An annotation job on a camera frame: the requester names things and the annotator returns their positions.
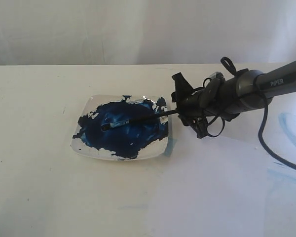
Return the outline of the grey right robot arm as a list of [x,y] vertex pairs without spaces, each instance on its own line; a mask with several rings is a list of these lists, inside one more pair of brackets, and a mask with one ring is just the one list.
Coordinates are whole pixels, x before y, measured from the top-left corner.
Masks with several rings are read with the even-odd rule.
[[262,109],[273,97],[296,92],[296,61],[268,73],[247,68],[237,70],[228,57],[221,64],[233,78],[225,80],[221,72],[207,78],[208,84],[193,88],[182,73],[172,76],[177,106],[184,126],[190,126],[198,138],[211,136],[208,127],[217,119],[232,121],[243,112]]

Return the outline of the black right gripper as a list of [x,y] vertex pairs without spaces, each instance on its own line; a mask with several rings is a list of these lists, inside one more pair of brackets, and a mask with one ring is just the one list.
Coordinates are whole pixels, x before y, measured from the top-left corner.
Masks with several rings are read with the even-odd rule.
[[206,87],[198,90],[193,88],[183,77],[182,73],[172,75],[175,91],[171,94],[176,103],[179,118],[184,126],[191,127],[198,139],[209,136],[206,117],[216,117],[218,110],[214,108],[215,97],[221,86],[219,79],[212,79]]

